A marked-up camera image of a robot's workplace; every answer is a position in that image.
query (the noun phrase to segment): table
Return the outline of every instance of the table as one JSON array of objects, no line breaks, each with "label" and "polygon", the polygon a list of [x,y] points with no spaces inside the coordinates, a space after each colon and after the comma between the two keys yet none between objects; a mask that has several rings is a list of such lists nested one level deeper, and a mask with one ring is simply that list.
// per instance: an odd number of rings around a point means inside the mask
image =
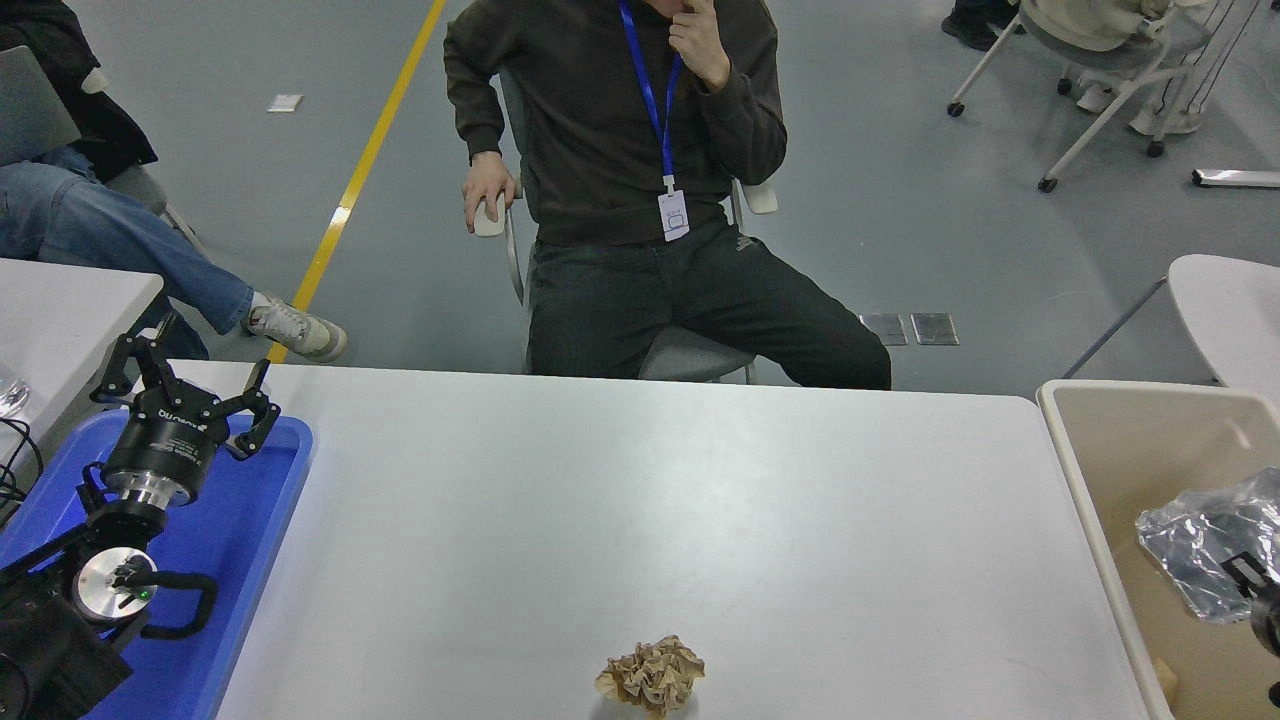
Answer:
[{"label": "table", "polygon": [[1217,379],[1280,406],[1280,268],[1184,255],[1169,266],[1169,291]]},{"label": "table", "polygon": [[[250,366],[180,361],[221,396]],[[276,365],[310,477],[223,720],[1144,719],[1039,410],[1011,397]]]},{"label": "table", "polygon": [[[143,273],[0,259],[0,357],[31,386],[14,418],[31,424],[36,442],[163,286],[159,275]],[[18,442],[0,428],[0,457]]]}]

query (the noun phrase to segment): hand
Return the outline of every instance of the hand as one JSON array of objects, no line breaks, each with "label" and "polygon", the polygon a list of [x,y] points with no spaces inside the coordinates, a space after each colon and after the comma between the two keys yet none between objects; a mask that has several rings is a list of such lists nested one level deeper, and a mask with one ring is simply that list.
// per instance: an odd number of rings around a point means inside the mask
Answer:
[{"label": "hand", "polygon": [[732,64],[719,40],[714,0],[685,0],[690,12],[676,13],[671,19],[671,47],[712,92],[728,82]]},{"label": "hand", "polygon": [[476,232],[476,209],[484,201],[485,214],[498,222],[498,196],[507,196],[507,208],[516,201],[516,178],[511,177],[502,154],[493,150],[476,152],[471,159],[471,172],[462,183],[463,213],[467,217],[467,232]]}]

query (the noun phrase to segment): shoe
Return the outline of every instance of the shoe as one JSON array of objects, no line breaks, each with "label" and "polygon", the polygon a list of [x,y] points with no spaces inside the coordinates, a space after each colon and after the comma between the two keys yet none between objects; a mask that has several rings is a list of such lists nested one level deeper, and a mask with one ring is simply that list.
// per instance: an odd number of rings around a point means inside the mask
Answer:
[{"label": "shoe", "polygon": [[[1172,113],[1174,110],[1165,109],[1166,113]],[[1160,123],[1164,122],[1162,115],[1157,115],[1152,105],[1143,105],[1142,110],[1138,110],[1138,115],[1129,122],[1129,127],[1134,131],[1146,135],[1155,136],[1156,131],[1160,128]],[[1197,111],[1183,110],[1174,115],[1174,120],[1169,123],[1169,129],[1165,132],[1169,135],[1187,135],[1199,129],[1204,118]]]},{"label": "shoe", "polygon": [[983,53],[991,50],[991,46],[996,44],[996,33],[991,32],[991,28],[987,27],[987,20],[983,19],[983,15],[977,13],[970,14],[952,10],[942,20],[942,32],[955,37],[961,45],[982,50]]},{"label": "shoe", "polygon": [[314,363],[332,363],[347,350],[347,332],[338,325],[303,313],[271,293],[262,296],[266,305],[251,307],[241,320],[244,332],[274,340]]},{"label": "shoe", "polygon": [[1111,87],[1101,82],[1094,82],[1084,88],[1080,99],[1075,101],[1075,106],[1091,115],[1097,115],[1102,110],[1106,110],[1115,99],[1116,94]]}]

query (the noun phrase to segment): leg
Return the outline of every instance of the leg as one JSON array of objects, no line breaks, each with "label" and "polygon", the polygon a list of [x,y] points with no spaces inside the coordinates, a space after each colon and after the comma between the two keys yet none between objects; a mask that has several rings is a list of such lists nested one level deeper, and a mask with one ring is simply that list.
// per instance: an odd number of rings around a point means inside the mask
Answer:
[{"label": "leg", "polygon": [[532,374],[635,378],[671,320],[654,251],[539,242],[532,260]]},{"label": "leg", "polygon": [[986,53],[996,42],[996,33],[987,27],[988,8],[989,0],[956,0],[951,14],[942,20],[942,32]]},{"label": "leg", "polygon": [[763,355],[803,386],[890,388],[879,338],[763,242],[717,224],[667,250],[677,324]]},{"label": "leg", "polygon": [[[133,323],[129,334],[136,336],[143,328],[159,327],[160,320],[170,311],[173,311],[173,304],[169,302],[169,299],[164,295],[156,297],[142,311],[138,322]],[[209,360],[209,348],[205,347],[205,341],[200,340],[200,333],[196,332],[196,328],[191,327],[191,323],[182,316],[182,313],[177,313],[177,319],[169,327],[164,341],[164,350],[169,357],[178,360]]]},{"label": "leg", "polygon": [[165,295],[196,307],[219,333],[248,311],[252,290],[243,281],[92,174],[18,163],[0,168],[0,192],[10,223],[5,256],[157,274]]}]

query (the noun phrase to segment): plastic bin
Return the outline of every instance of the plastic bin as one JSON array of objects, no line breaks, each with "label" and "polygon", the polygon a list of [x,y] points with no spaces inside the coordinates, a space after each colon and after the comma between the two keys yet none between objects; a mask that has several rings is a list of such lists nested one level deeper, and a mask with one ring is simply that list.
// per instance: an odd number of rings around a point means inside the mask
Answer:
[{"label": "plastic bin", "polygon": [[[100,413],[72,432],[0,533],[0,568],[84,520],[76,496],[81,469],[106,460],[127,420],[125,410]],[[228,418],[232,433],[248,429],[250,420],[248,415]],[[216,715],[306,482],[310,456],[311,429],[288,416],[276,420],[262,450],[243,462],[218,451],[200,500],[170,507],[165,532],[147,547],[163,570],[206,573],[218,580],[209,625],[177,642],[133,641],[123,653],[133,675],[86,720],[209,720]],[[148,606],[152,621],[184,624],[195,609],[192,594],[157,592]]]},{"label": "plastic bin", "polygon": [[[1198,620],[1134,528],[1139,512],[1184,489],[1280,466],[1275,409],[1228,388],[1107,380],[1052,380],[1037,400],[1151,716],[1275,720],[1267,689],[1280,680],[1280,659],[1248,623]],[[1170,702],[1153,657],[1178,676]]]}]

